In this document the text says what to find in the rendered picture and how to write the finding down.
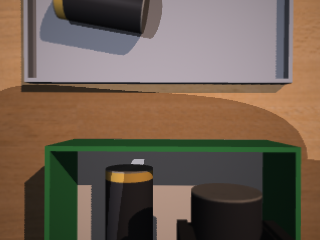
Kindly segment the black and orange battery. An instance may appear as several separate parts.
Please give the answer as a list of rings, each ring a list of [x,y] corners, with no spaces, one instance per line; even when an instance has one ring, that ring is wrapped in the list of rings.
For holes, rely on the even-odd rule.
[[[143,34],[150,0],[52,0],[59,19]]]
[[[105,168],[105,240],[153,240],[153,167]]]
[[[263,194],[253,187],[208,183],[191,188],[196,240],[262,240]]]

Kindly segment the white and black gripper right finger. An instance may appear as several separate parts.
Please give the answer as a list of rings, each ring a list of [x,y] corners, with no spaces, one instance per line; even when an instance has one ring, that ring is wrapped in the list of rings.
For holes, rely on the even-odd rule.
[[[273,220],[262,220],[262,240],[294,240]]]

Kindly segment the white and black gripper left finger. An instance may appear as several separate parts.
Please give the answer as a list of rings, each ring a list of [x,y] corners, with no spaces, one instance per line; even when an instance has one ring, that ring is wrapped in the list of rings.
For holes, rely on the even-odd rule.
[[[177,219],[177,240],[196,240],[191,222]]]

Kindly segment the green open-top box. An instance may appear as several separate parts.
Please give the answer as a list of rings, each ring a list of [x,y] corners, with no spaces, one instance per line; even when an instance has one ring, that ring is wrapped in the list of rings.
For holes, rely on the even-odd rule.
[[[105,168],[153,167],[153,240],[191,222],[191,188],[239,184],[263,194],[262,220],[301,240],[301,147],[251,139],[72,139],[45,146],[44,240],[105,240]]]

